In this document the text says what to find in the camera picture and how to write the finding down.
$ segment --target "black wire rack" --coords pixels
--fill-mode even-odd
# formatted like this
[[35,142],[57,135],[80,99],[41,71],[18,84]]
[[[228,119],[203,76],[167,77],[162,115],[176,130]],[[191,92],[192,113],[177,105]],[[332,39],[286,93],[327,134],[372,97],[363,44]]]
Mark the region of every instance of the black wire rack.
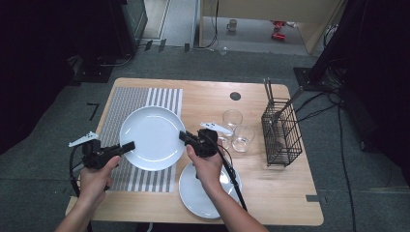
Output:
[[287,166],[302,152],[301,134],[292,105],[280,117],[275,112],[286,105],[288,99],[275,99],[268,103],[262,115],[262,128],[265,139],[268,166],[277,164]]

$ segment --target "utensil holder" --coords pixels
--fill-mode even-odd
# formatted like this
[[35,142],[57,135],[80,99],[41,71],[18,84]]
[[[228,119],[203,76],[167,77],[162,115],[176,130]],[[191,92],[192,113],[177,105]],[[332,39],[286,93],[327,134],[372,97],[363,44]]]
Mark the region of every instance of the utensil holder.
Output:
[[292,105],[272,122],[275,112],[283,109],[287,101],[288,99],[275,99],[273,103],[268,103],[261,118],[268,166],[287,166],[303,152],[302,136]]

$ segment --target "striped placemat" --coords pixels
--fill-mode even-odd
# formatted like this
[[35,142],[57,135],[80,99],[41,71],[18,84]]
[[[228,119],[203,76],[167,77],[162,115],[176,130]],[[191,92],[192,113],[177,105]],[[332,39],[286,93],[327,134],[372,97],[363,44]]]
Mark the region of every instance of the striped placemat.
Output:
[[[136,109],[155,105],[167,108],[181,117],[182,89],[127,88],[117,87],[100,132],[102,147],[119,143],[119,133],[123,122]],[[122,158],[120,165],[112,173],[111,190],[157,191],[174,190],[176,164],[161,171],[146,171]]]

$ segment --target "gray carpet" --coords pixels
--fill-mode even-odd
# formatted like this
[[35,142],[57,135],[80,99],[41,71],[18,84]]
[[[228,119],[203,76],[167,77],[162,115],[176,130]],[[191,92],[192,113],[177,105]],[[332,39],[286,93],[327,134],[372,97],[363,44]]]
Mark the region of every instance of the gray carpet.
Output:
[[[230,51],[221,56],[210,50],[140,48],[128,64],[114,69],[107,84],[83,83],[66,87],[25,140],[0,156],[0,230],[52,231],[64,217],[71,186],[68,143],[95,131],[113,82],[118,77],[192,79],[262,83],[271,77],[297,89],[293,67],[311,67],[314,57]],[[306,92],[297,102],[316,93]],[[94,106],[100,103],[90,121]],[[330,105],[320,97],[298,113]],[[363,153],[348,112],[341,110],[344,155],[350,178],[357,231],[408,231],[410,191],[399,168],[382,154]],[[324,223],[318,227],[269,226],[271,231],[352,231],[351,207],[343,174],[337,108],[300,124],[307,158],[318,191]],[[275,209],[273,214],[280,214]],[[95,231],[134,231],[136,223],[93,222]]]

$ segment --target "white plate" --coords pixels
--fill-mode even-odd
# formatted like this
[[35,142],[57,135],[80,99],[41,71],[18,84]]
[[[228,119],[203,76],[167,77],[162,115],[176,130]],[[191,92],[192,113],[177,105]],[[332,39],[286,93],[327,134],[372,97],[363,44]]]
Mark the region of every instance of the white plate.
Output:
[[185,150],[179,132],[185,132],[180,118],[172,111],[146,106],[137,109],[124,121],[120,130],[120,145],[135,143],[135,149],[125,153],[134,166],[149,170],[163,170],[174,164]]
[[[235,171],[235,173],[239,189],[242,189],[241,178],[239,177],[238,172]],[[220,214],[212,201],[209,199],[208,195],[205,193],[200,181],[196,179],[195,176],[196,170],[191,162],[182,171],[179,181],[180,196],[184,205],[199,217],[208,219],[219,218]],[[236,201],[239,201],[238,194],[230,182],[229,175],[224,167],[220,173],[220,183],[222,184],[223,189],[230,196],[232,196]]]

